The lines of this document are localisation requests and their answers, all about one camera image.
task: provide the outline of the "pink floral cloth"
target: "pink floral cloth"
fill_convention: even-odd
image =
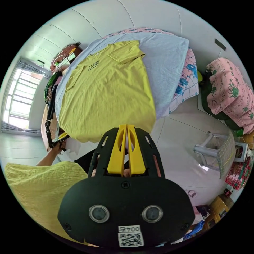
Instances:
[[[215,115],[223,111],[244,134],[254,131],[254,94],[239,69],[227,58],[218,58],[207,65],[212,72],[212,91],[208,106]]]

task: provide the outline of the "curtain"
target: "curtain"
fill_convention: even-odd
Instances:
[[[52,75],[47,75],[45,72],[41,71],[39,68],[36,68],[33,66],[33,64],[29,64],[27,61],[24,61],[22,59],[19,60],[17,68],[23,70],[23,71],[30,71],[36,74],[42,74],[45,78],[50,79]]]
[[[22,134],[28,136],[41,136],[41,131],[38,129],[22,129],[17,126],[11,125],[5,121],[1,122],[1,131],[12,134]]]

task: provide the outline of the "screw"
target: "screw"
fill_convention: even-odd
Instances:
[[[182,225],[181,230],[185,231],[188,227],[189,227],[189,223],[185,223],[184,225]]]
[[[64,223],[64,227],[66,230],[71,230],[71,225],[69,225],[68,223]]]
[[[122,188],[124,188],[124,189],[128,189],[128,188],[130,187],[130,183],[127,182],[127,181],[124,181],[124,182],[122,182],[121,186],[122,186]]]

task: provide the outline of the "qr code sticker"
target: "qr code sticker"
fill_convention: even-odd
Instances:
[[[118,241],[120,247],[144,246],[144,239],[141,232],[118,233]]]

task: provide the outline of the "barcode label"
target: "barcode label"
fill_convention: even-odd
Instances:
[[[144,239],[140,230],[140,225],[119,226],[118,242],[120,247],[144,246]]]

